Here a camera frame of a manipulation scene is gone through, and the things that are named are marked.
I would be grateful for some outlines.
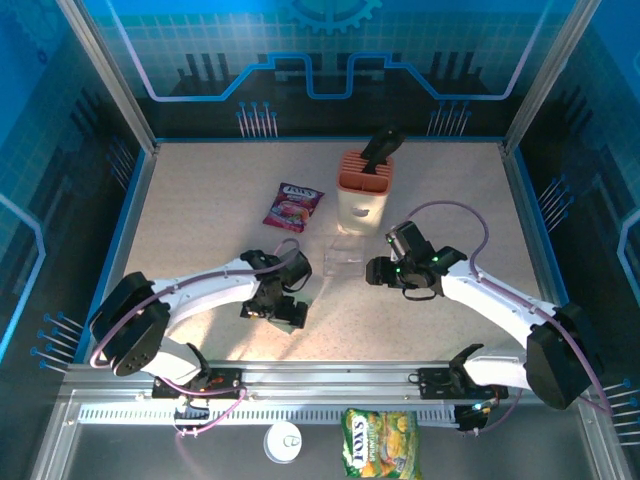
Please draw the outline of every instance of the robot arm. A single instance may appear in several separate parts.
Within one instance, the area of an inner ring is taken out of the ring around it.
[[[150,281],[140,272],[132,273],[94,313],[91,333],[100,342],[141,301],[169,291],[126,323],[102,353],[117,376],[143,371],[190,389],[205,388],[214,376],[207,361],[193,345],[175,342],[166,332],[197,313],[238,302],[242,317],[265,318],[287,332],[304,328],[307,304],[296,304],[286,294],[311,273],[298,250],[280,258],[250,250],[222,267],[180,278]]]
[[[412,222],[398,225],[386,238],[392,256],[369,262],[369,284],[402,289],[411,300],[416,298],[407,291],[429,288],[434,295],[417,300],[439,295],[460,302],[522,346],[522,351],[510,356],[479,344],[465,349],[450,363],[450,383],[458,394],[487,385],[527,388],[547,405],[564,409],[590,385],[576,354],[539,312],[558,321],[579,344],[596,374],[602,373],[595,334],[579,307],[559,308],[525,295],[482,270],[474,271],[466,255],[451,247],[436,252]]]

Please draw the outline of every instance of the speckled tabletop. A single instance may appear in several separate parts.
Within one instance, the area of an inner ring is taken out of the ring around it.
[[[306,328],[288,335],[264,320],[239,317],[225,305],[179,324],[171,336],[196,345],[210,360],[440,360],[471,343],[515,342],[453,301],[408,302],[400,291],[364,277],[323,277],[324,245],[337,235],[335,177],[357,142],[164,144],[138,225],[127,273],[175,277],[214,268],[248,249],[272,251],[295,235],[314,277]],[[395,154],[394,183],[380,234],[366,238],[365,261],[388,255],[385,229],[415,206],[457,200],[486,218],[491,240],[478,258],[487,272],[539,295],[496,144],[406,142]],[[262,224],[280,182],[326,193],[302,234]],[[456,207],[433,207],[415,219],[436,249],[467,254],[482,240],[477,220]]]

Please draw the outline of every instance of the gear logo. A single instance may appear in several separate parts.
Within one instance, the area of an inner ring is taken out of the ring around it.
[[[285,0],[284,8],[300,28],[311,27],[313,33],[324,30],[328,35],[347,28],[360,28],[360,21],[370,20],[372,10],[382,6],[381,0]]]

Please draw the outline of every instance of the transparent container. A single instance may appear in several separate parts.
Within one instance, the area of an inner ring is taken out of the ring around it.
[[[324,248],[324,276],[364,275],[364,238],[358,235],[328,237]]]

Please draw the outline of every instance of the snack package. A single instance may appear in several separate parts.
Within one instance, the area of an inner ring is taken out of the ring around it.
[[[350,408],[342,414],[342,461],[347,476],[422,480],[415,412],[369,412]]]
[[[278,196],[262,223],[300,233],[323,196],[324,193],[311,188],[281,183]]]

